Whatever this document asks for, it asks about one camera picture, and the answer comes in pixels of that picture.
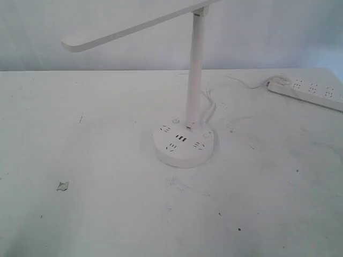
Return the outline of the white desk lamp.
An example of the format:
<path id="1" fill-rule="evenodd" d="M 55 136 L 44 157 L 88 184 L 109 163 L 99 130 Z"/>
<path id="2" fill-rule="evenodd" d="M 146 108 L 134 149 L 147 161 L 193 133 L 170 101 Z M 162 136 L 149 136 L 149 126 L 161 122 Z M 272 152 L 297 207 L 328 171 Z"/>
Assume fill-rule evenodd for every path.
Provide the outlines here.
<path id="1" fill-rule="evenodd" d="M 114 21 L 74 32 L 61 40 L 69 52 L 83 52 L 179 16 L 192 14 L 192 38 L 185 120 L 171 119 L 152 135 L 157 158 L 170 166 L 187 169 L 209 159 L 214 148 L 210 114 L 200 115 L 205 17 L 214 1 L 124 1 L 117 5 Z"/>

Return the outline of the torn tape scrap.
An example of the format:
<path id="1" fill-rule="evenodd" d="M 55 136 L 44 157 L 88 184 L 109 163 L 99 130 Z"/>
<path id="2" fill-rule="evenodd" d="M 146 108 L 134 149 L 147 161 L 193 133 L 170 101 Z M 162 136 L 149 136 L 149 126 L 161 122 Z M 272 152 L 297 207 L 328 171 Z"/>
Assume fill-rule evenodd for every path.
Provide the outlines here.
<path id="1" fill-rule="evenodd" d="M 65 192 L 69 188 L 69 182 L 60 182 L 56 191 Z"/>

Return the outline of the white power strip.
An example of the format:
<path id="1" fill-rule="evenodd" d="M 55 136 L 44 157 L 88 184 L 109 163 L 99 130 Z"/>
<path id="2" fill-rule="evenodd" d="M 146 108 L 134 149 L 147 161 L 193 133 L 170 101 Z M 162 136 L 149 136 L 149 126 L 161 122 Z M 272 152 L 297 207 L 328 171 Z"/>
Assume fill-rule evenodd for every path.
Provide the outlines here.
<path id="1" fill-rule="evenodd" d="M 267 84 L 273 93 L 342 112 L 342 88 L 300 78 L 274 78 Z"/>

